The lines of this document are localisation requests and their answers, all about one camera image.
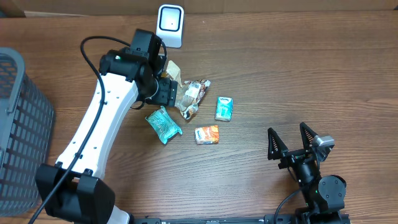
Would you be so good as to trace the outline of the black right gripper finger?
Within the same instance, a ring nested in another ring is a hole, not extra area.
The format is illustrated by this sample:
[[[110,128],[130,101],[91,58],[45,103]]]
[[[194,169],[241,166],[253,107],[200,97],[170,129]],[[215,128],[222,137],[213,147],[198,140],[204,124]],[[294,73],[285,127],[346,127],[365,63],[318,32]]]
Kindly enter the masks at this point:
[[[282,159],[289,151],[279,135],[272,129],[267,130],[268,136],[268,155],[269,160]]]
[[[317,133],[309,128],[304,122],[300,123],[300,133],[302,137],[303,148],[309,152],[313,152],[312,141]]]

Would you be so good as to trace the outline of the brown white snack bag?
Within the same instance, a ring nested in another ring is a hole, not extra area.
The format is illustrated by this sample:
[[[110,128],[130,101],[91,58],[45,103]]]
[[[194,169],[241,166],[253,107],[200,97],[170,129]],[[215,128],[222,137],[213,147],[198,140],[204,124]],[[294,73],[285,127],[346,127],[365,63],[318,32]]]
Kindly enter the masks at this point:
[[[198,105],[210,87],[209,80],[185,81],[177,87],[175,107],[184,119],[191,119],[198,111]]]

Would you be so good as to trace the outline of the beige brown paper bag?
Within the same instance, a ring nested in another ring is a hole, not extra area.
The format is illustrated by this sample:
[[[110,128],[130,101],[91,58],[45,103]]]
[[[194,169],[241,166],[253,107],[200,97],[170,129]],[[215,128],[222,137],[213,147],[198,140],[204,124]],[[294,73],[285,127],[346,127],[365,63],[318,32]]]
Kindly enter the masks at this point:
[[[162,72],[161,77],[170,78],[171,80],[176,81],[180,87],[182,87],[181,70],[172,60],[168,61],[166,69]]]

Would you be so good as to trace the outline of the teal snack packet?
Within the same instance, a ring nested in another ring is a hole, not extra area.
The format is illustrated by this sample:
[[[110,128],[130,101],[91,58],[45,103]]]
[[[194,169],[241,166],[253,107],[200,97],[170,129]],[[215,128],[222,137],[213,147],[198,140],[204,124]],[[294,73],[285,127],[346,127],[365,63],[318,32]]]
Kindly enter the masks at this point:
[[[183,134],[180,126],[169,116],[164,106],[147,116],[146,121],[152,126],[163,144],[167,144],[176,134]]]

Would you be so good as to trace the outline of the teal tissue pack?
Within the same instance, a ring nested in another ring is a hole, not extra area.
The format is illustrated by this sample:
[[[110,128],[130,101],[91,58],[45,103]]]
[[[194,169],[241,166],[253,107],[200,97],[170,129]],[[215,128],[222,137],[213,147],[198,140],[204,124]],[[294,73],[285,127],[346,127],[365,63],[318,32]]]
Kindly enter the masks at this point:
[[[219,96],[215,112],[215,119],[220,121],[231,121],[233,114],[233,99]]]

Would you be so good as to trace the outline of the orange tissue pack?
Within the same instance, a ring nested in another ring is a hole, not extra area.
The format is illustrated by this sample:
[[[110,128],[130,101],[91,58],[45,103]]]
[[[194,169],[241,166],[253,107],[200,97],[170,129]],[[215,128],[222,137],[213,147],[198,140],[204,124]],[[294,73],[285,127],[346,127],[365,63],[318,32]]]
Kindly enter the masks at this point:
[[[219,143],[220,135],[218,125],[205,126],[195,129],[195,140],[197,144]]]

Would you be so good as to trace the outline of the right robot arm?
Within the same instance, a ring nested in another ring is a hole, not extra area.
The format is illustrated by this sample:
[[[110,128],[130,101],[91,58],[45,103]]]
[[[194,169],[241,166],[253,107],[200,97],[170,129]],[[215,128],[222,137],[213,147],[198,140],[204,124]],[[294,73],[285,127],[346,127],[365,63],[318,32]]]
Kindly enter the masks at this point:
[[[350,223],[348,215],[340,210],[345,207],[346,181],[338,175],[322,176],[320,163],[325,161],[335,146],[335,140],[321,136],[300,123],[303,148],[290,151],[272,128],[267,130],[269,160],[279,160],[279,169],[287,169],[298,189],[287,196],[272,215],[265,215],[265,223]],[[298,193],[302,193],[306,206],[291,215],[281,215],[283,205]]]

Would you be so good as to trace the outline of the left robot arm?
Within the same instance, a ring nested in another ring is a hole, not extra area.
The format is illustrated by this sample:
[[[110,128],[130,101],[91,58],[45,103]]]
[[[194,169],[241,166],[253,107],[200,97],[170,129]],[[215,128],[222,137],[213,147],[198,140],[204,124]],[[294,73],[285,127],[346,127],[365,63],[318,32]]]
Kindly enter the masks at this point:
[[[176,81],[161,76],[167,61],[162,39],[148,30],[136,30],[132,42],[109,50],[96,68],[91,103],[72,139],[55,165],[41,164],[35,181],[42,199],[33,223],[46,211],[73,223],[134,223],[132,214],[118,208],[114,191],[103,182],[113,142],[121,123],[137,101],[174,106]]]

